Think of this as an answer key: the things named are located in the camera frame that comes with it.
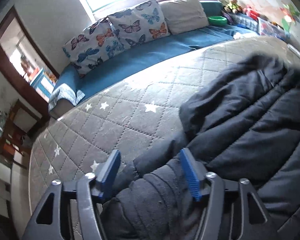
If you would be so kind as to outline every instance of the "blue sofa cover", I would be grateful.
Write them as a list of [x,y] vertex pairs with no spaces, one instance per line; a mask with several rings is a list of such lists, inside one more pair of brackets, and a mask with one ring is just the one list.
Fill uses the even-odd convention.
[[[201,2],[207,17],[221,14],[222,4],[218,1]],[[75,93],[81,90],[85,99],[103,89],[166,59],[201,49],[219,42],[233,40],[236,33],[253,32],[237,26],[226,25],[222,28],[208,26],[178,35],[170,35],[155,41],[131,48],[107,60],[86,76],[80,78],[76,69],[69,64],[60,74],[55,86],[67,84]]]

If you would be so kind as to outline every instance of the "red plush toy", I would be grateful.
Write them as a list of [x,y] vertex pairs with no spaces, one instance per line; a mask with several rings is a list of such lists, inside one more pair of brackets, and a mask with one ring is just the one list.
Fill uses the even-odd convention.
[[256,21],[258,20],[258,17],[260,17],[260,13],[258,13],[257,10],[252,9],[250,5],[247,5],[242,12]]

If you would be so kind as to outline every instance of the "sofa backrest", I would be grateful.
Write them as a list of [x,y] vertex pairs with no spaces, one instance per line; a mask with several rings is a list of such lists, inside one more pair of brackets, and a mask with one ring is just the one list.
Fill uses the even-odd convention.
[[223,9],[223,4],[216,0],[205,0],[200,1],[204,12],[207,17],[210,16],[221,16],[221,10]]

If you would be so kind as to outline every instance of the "orange butterfly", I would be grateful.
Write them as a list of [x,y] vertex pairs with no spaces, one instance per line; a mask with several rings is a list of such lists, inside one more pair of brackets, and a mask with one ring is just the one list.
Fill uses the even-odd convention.
[[98,45],[99,47],[101,47],[103,45],[103,43],[105,42],[105,39],[106,38],[109,38],[109,37],[113,37],[113,33],[111,31],[110,28],[107,29],[107,33],[106,34],[99,34],[97,35],[97,41],[98,41]]
[[152,34],[152,38],[154,39],[160,38],[160,36],[167,34],[167,29],[165,28],[164,23],[161,24],[160,30],[149,29],[149,31]]

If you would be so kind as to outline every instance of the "quilted bedspread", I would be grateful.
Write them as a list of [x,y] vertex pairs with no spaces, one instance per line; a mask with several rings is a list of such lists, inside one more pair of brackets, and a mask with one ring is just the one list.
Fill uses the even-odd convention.
[[[35,141],[29,169],[34,210],[54,179],[78,180],[94,171],[113,149],[122,169],[157,141],[181,128],[178,109],[229,64],[251,53],[268,53],[300,64],[283,41],[267,36],[227,41],[192,51],[136,73],[81,103]],[[80,227],[73,218],[76,238]]]

